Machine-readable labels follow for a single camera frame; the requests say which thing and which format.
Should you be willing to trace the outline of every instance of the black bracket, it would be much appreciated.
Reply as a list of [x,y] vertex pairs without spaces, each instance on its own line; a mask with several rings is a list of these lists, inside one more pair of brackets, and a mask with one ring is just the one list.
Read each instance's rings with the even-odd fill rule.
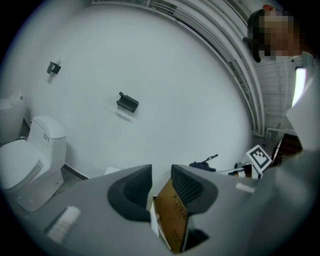
[[54,62],[50,62],[50,65],[48,66],[47,73],[51,74],[51,72],[58,74],[59,70],[61,69],[61,66]]
[[116,103],[126,110],[134,113],[139,105],[139,102],[129,97],[128,95],[124,95],[122,92],[120,92],[119,95],[121,96],[121,98],[117,100]]

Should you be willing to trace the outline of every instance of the gray floor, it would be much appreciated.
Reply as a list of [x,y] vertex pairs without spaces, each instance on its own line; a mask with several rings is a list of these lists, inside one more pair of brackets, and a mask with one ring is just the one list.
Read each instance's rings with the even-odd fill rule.
[[[80,178],[74,176],[73,174],[71,174],[70,172],[65,170],[64,168],[61,168],[61,173],[62,173],[62,177],[63,177],[64,182],[61,185],[61,187],[49,199],[49,201],[52,200],[52,198],[54,198],[56,195],[63,193],[64,191],[71,188],[73,185],[82,181]],[[36,211],[33,211],[33,212],[26,211],[15,201],[9,201],[9,204],[10,204],[13,212],[19,217],[27,217],[28,215],[31,215],[32,213],[36,212]]]

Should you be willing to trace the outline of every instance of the toilet lid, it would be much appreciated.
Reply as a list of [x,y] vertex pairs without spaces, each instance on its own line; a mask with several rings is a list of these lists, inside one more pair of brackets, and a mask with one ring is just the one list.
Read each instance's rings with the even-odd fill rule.
[[0,148],[0,183],[3,190],[28,184],[40,171],[43,163],[40,153],[24,139]]

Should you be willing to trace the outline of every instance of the brown cardboard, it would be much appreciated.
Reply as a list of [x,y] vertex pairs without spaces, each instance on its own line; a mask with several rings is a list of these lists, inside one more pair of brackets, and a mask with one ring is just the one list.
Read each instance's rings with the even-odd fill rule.
[[156,212],[165,238],[173,253],[180,253],[184,242],[187,224],[187,209],[177,195],[172,180],[169,179],[154,200]]

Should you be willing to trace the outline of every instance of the toilet tank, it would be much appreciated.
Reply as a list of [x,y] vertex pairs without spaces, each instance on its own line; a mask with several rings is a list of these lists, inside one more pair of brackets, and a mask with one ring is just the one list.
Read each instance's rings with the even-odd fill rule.
[[27,142],[33,144],[44,155],[49,169],[60,169],[65,164],[66,133],[61,124],[53,118],[34,117]]

